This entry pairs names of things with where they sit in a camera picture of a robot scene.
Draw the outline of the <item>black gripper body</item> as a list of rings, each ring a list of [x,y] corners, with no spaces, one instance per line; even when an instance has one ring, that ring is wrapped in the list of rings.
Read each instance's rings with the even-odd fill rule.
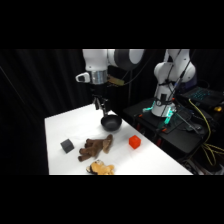
[[[90,85],[91,95],[93,99],[107,99],[107,85]]]

